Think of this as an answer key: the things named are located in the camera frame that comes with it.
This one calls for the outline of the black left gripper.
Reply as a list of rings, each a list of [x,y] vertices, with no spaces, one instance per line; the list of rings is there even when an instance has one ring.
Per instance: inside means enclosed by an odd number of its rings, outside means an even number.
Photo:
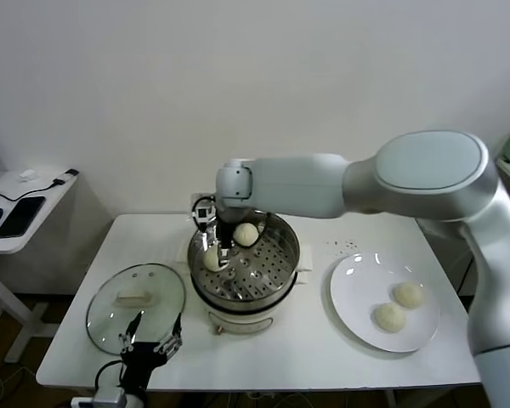
[[[121,344],[121,359],[125,370],[121,387],[127,394],[142,394],[146,391],[152,372],[167,363],[167,355],[175,355],[183,344],[182,313],[174,321],[169,335],[159,343],[135,342],[144,311],[139,311],[127,324],[127,329],[118,335]]]

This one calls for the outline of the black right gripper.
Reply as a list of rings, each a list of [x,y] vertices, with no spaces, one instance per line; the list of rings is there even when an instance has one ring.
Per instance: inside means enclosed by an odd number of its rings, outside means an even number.
[[[237,223],[226,221],[219,213],[216,215],[215,234],[218,243],[218,265],[219,268],[225,268],[230,262],[230,249],[234,243],[234,233]],[[208,241],[207,226],[201,228],[201,247],[206,252],[211,246]]]

